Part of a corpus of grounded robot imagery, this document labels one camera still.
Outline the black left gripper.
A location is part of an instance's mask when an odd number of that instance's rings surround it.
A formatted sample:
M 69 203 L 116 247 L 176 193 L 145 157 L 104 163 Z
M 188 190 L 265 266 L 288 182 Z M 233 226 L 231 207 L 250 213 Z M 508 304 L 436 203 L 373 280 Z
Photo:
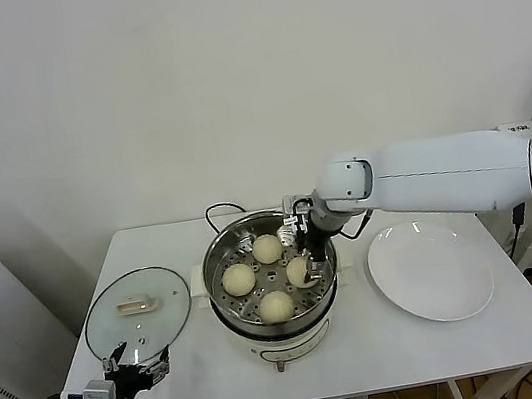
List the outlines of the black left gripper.
M 125 349 L 126 343 L 122 342 L 109 356 L 101 360 L 104 373 L 112 375 L 116 387 L 115 399 L 135 399 L 139 392 L 152 388 L 152 380 L 164 379 L 170 373 L 168 345 L 163 348 L 155 361 L 143 368 L 135 365 L 118 368 Z

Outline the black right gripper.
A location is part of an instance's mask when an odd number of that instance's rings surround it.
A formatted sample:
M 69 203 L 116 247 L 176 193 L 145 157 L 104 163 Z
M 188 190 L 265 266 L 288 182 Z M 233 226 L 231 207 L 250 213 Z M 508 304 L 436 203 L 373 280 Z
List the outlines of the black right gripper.
M 318 229 L 310 218 L 309 213 L 296 216 L 295 245 L 296 250 L 306 253 L 310 259 L 306 261 L 307 283 L 316 283 L 321 279 L 319 263 L 316 260 L 326 259 L 326 243 L 328 233 Z

